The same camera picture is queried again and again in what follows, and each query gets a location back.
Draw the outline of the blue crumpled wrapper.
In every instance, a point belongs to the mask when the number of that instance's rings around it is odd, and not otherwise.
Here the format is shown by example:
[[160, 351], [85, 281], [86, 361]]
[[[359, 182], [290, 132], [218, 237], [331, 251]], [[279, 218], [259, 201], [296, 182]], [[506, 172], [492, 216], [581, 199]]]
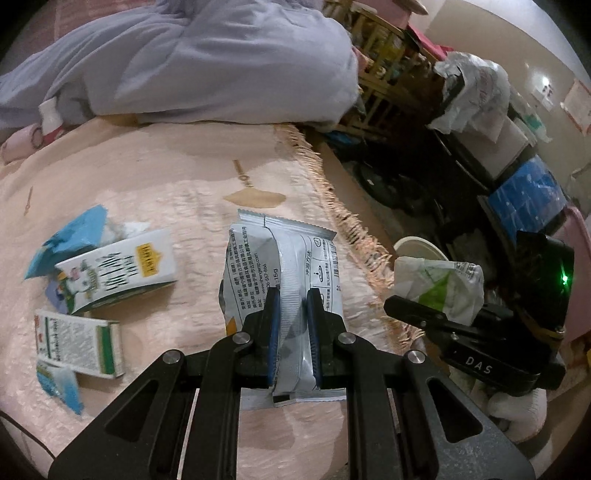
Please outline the blue crumpled wrapper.
[[44, 242], [29, 263], [24, 278], [50, 275], [55, 265], [63, 260], [137, 236], [149, 227], [149, 222], [115, 222], [104, 206], [96, 205]]

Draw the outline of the white green medicine box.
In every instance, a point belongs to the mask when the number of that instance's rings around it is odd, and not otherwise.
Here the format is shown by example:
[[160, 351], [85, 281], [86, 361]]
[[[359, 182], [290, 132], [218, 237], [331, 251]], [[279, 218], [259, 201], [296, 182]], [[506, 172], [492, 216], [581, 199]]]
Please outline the white green medicine box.
[[34, 325], [42, 361], [103, 379], [125, 373], [118, 322], [37, 310]]

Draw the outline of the pink fringed bed blanket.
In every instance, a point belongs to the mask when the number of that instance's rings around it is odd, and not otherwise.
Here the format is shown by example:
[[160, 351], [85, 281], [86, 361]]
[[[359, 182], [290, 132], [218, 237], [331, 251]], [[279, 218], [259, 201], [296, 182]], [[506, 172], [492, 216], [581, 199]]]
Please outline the pink fringed bed blanket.
[[[49, 303], [26, 270], [36, 250], [92, 206], [114, 222], [172, 237], [177, 280], [99, 309], [121, 328], [125, 374], [83, 377], [84, 412], [36, 377], [34, 314]], [[218, 304], [228, 230], [240, 208], [335, 231], [346, 323], [377, 347], [408, 349], [414, 331], [388, 319], [393, 244], [366, 196], [324, 142], [291, 126], [154, 124], [95, 119], [1, 168], [1, 409], [38, 474], [144, 368], [170, 348], [205, 350], [225, 333]]]

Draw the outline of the white pink small bottle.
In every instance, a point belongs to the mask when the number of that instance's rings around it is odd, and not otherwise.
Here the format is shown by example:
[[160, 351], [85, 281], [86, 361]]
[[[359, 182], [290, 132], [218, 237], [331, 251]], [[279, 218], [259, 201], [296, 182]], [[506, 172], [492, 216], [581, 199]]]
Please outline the white pink small bottle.
[[42, 134], [46, 141], [55, 139], [63, 131], [63, 119], [57, 110], [57, 99], [49, 98], [38, 107]]

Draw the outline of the silver snack wrapper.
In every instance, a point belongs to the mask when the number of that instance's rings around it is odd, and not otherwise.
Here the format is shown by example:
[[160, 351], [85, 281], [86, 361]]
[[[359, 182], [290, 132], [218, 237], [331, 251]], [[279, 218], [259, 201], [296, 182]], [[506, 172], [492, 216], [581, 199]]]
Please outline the silver snack wrapper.
[[273, 385], [266, 394], [247, 394], [247, 408], [346, 399], [345, 390], [318, 388], [305, 317], [311, 289], [320, 291], [325, 311], [344, 314], [336, 235], [317, 225], [242, 209], [230, 225], [219, 288], [226, 333], [242, 330], [246, 317], [263, 309], [267, 291], [280, 290]]

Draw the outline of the grey blue quilt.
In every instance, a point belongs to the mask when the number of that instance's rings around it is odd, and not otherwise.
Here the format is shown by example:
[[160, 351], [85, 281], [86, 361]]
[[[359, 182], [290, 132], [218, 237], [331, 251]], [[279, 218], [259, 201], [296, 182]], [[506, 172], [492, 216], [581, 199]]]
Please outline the grey blue quilt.
[[133, 114], [144, 123], [332, 126], [358, 99], [348, 32], [317, 1], [158, 1], [69, 32], [1, 78], [1, 127]]

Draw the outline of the wooden chair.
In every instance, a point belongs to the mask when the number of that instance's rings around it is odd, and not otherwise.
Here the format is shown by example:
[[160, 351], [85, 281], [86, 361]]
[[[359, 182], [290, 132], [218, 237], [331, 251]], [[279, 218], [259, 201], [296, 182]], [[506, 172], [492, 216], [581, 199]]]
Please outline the wooden chair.
[[377, 138], [405, 114], [429, 123], [444, 110], [439, 59], [415, 34], [354, 1], [326, 1], [322, 12], [346, 28], [367, 59], [359, 74], [360, 100], [342, 117], [339, 131]]

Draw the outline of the blue storage box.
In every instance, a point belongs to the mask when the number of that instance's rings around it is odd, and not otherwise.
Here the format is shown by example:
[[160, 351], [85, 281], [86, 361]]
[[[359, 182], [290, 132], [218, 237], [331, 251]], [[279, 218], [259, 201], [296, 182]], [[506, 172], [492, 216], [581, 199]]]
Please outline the blue storage box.
[[518, 231], [543, 230], [565, 208], [567, 199], [546, 163], [535, 155], [488, 198], [488, 203], [516, 242]]

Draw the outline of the blue torn wrapper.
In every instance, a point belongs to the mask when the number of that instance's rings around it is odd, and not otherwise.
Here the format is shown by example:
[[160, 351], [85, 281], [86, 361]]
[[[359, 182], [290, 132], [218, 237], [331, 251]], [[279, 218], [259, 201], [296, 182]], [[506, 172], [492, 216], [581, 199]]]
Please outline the blue torn wrapper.
[[83, 404], [80, 398], [75, 373], [65, 367], [48, 364], [42, 360], [36, 363], [36, 376], [41, 388], [51, 397], [58, 398], [76, 415], [81, 415]]

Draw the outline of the crumpled white bag pile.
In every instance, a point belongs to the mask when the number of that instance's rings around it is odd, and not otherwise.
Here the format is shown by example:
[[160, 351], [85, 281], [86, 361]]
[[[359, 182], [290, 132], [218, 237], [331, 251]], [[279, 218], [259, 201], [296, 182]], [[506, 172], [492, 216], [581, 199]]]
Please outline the crumpled white bag pile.
[[435, 64], [434, 72], [444, 79], [443, 113], [431, 121], [430, 129], [443, 134], [468, 132], [496, 143], [509, 114], [515, 113], [528, 139], [552, 141], [539, 115], [511, 86], [501, 65], [454, 51]]

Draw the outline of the pink cloth pouch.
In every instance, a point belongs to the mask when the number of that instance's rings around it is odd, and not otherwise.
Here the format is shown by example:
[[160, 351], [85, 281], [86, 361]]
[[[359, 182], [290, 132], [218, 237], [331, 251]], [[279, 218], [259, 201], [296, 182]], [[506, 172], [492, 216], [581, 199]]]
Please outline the pink cloth pouch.
[[43, 134], [40, 124], [32, 124], [13, 133], [1, 146], [1, 161], [4, 165], [23, 160], [54, 142], [65, 133], [63, 127]]

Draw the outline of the small purple box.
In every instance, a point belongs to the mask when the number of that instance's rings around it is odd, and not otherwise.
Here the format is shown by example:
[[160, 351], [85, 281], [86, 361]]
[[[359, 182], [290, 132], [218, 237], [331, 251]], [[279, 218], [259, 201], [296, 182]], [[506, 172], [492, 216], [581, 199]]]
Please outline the small purple box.
[[59, 281], [54, 275], [48, 277], [45, 295], [54, 309], [61, 314], [67, 314], [67, 302]]

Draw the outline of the white plastic trash bag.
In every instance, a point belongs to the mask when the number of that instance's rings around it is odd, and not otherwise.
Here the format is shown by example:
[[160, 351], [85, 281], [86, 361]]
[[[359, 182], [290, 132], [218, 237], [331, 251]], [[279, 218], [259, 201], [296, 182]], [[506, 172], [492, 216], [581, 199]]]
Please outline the white plastic trash bag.
[[394, 262], [393, 294], [471, 326], [484, 305], [484, 273], [473, 263], [403, 256]]

